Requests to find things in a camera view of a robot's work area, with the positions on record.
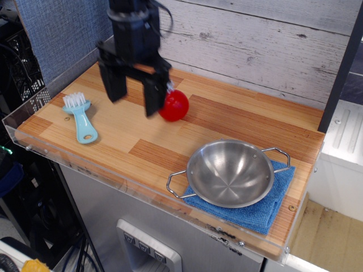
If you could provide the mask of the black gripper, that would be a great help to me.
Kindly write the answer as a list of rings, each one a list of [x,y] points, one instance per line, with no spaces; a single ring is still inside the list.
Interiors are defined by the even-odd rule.
[[[113,42],[98,42],[99,68],[111,102],[127,95],[126,77],[143,84],[146,116],[164,107],[171,65],[159,54],[159,11],[108,11]]]

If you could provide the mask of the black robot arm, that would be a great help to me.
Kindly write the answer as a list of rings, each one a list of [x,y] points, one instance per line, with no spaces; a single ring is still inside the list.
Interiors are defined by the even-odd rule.
[[[107,15],[113,41],[100,41],[99,68],[108,98],[116,102],[127,95],[127,78],[143,85],[148,117],[164,106],[171,65],[159,55],[161,46],[157,1],[110,1]]]

